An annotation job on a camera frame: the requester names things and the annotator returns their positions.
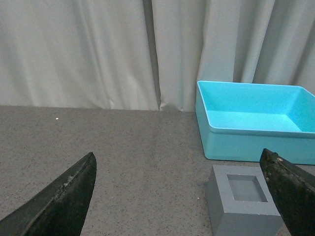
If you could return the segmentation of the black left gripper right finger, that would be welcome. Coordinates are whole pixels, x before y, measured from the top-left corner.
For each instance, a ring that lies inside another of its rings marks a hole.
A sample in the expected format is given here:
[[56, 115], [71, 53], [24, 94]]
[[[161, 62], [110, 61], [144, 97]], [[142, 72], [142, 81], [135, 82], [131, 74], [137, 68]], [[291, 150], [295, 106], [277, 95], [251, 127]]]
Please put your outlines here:
[[292, 236], [315, 234], [315, 177], [264, 149], [259, 161], [274, 204]]

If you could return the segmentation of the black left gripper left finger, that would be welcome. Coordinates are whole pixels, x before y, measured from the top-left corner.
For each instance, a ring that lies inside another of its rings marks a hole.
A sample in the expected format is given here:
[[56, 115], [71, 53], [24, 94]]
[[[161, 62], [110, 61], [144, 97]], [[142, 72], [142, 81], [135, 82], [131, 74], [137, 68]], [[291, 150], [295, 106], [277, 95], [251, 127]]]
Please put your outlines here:
[[85, 155], [28, 202], [0, 221], [2, 236], [79, 236], [96, 179], [96, 158]]

